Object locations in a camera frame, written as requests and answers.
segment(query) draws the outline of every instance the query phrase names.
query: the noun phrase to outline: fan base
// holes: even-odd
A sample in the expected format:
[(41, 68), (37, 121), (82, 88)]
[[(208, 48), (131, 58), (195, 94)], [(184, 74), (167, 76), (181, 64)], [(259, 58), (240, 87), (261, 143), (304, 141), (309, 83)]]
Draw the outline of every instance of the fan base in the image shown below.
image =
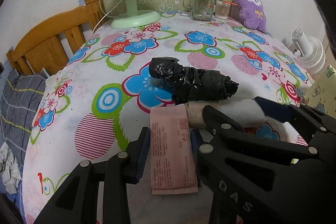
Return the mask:
[(129, 16), (127, 13), (120, 17), (115, 18), (111, 23), (111, 27), (114, 29), (132, 28), (138, 26), (144, 26), (158, 21), (161, 16), (152, 10), (139, 10), (137, 15)]

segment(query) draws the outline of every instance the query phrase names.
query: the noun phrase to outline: fan stand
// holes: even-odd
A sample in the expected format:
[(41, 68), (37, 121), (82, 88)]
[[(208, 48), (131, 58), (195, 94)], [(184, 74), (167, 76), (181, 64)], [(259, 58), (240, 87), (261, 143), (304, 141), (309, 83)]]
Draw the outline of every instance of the fan stand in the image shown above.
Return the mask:
[(127, 12), (112, 21), (114, 29), (144, 26), (158, 21), (161, 16), (153, 10), (138, 10), (137, 0), (126, 0)]

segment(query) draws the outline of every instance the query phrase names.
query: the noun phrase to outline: glass mason jar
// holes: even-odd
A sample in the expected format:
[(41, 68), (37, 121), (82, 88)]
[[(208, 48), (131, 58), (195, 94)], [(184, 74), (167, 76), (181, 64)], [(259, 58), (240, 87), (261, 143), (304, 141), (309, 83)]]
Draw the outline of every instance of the glass mason jar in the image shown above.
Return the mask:
[(215, 0), (183, 0), (183, 7), (190, 11), (194, 20), (210, 21), (213, 17)]

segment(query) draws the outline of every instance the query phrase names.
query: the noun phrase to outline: white lettering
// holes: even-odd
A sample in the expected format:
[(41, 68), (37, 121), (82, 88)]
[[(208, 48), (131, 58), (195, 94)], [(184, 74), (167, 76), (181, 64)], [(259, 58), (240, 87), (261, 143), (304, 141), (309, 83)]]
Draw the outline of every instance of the white lettering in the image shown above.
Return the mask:
[(238, 194), (237, 193), (231, 194), (230, 198), (233, 198), (235, 200), (235, 202), (238, 203)]
[(253, 209), (253, 206), (251, 203), (249, 203), (248, 201), (245, 202), (245, 205), (243, 206), (243, 209), (247, 212), (250, 212), (251, 209)]
[(226, 183), (224, 182), (224, 181), (220, 181), (220, 183), (219, 183), (219, 188), (223, 191), (223, 192), (225, 192), (226, 191), (226, 189), (227, 189), (227, 185), (226, 185)]

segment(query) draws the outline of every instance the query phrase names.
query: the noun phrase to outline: floral tablecloth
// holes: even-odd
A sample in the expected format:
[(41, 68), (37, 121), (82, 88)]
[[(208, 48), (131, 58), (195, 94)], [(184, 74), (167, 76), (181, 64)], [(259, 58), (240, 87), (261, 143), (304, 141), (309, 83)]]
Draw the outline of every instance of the floral tablecloth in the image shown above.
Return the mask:
[[(107, 23), (47, 80), (23, 172), (28, 224), (81, 160), (95, 163), (124, 150), (149, 126), (151, 107), (173, 104), (172, 92), (148, 73), (158, 56), (229, 75), (239, 83), (230, 101), (261, 96), (299, 105), (313, 82), (279, 40), (234, 19), (199, 22), (164, 13), (159, 22), (138, 28), (112, 29)], [(254, 134), (281, 139), (270, 125)], [(207, 187), (194, 194), (152, 195), (148, 166), (140, 184), (128, 186), (132, 223), (207, 223), (211, 199)], [(102, 224), (101, 201), (97, 220)]]

